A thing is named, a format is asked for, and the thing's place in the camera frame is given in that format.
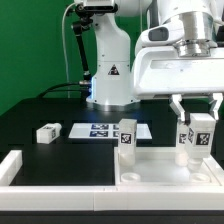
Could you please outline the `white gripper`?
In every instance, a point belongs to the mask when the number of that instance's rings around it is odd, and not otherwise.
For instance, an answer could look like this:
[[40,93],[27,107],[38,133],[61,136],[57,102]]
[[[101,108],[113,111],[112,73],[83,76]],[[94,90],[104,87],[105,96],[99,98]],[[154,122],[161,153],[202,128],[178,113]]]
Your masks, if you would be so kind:
[[173,44],[182,36],[183,31],[168,31],[166,25],[141,33],[132,68],[133,95],[141,100],[170,97],[178,122],[189,125],[190,113],[181,105],[182,96],[210,94],[209,113],[218,121],[224,93],[224,47],[212,48],[208,57],[180,57]]

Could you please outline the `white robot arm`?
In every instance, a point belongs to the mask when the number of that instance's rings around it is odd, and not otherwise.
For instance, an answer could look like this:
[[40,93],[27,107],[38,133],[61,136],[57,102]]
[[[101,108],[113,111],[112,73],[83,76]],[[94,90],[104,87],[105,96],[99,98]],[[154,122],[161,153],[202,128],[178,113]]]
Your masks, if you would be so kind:
[[187,121],[184,98],[210,98],[218,118],[224,65],[217,34],[224,0],[74,0],[83,30],[93,27],[97,72],[87,102],[122,109],[143,99],[168,98]]

